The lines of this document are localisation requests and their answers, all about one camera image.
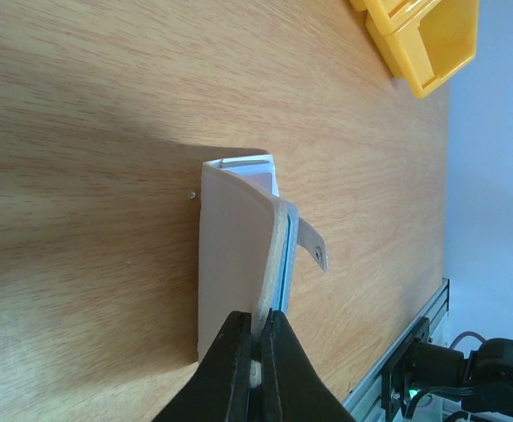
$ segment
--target wooden table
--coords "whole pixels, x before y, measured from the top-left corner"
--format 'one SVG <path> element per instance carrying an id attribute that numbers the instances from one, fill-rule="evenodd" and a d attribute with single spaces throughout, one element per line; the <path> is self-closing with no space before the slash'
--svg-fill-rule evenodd
<path id="1" fill-rule="evenodd" d="M 150 420 L 196 369 L 201 163 L 324 236 L 290 320 L 343 399 L 441 282 L 447 88 L 345 0 L 0 0 L 0 420 Z"/>

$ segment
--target yellow container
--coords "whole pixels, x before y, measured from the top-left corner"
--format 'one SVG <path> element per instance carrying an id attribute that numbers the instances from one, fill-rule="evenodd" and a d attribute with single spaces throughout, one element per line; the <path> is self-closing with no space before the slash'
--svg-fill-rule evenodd
<path id="1" fill-rule="evenodd" d="M 382 32 L 390 26 L 379 29 L 379 9 L 370 10 L 369 3 L 393 6 L 393 0 L 350 1 L 357 10 L 368 10 L 366 28 L 378 50 L 394 76 L 407 79 L 417 98 L 426 97 L 475 57 L 479 0 L 402 2 L 414 7 L 399 6 L 407 20 L 390 33 Z M 385 24 L 392 25 L 391 13 L 386 17 Z"/>

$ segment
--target white wall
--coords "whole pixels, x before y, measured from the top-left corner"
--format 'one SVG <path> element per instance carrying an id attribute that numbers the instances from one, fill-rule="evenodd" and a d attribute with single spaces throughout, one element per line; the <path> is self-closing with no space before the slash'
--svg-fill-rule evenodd
<path id="1" fill-rule="evenodd" d="M 513 0 L 480 0 L 476 58 L 451 81 L 448 159 L 451 335 L 513 338 Z"/>

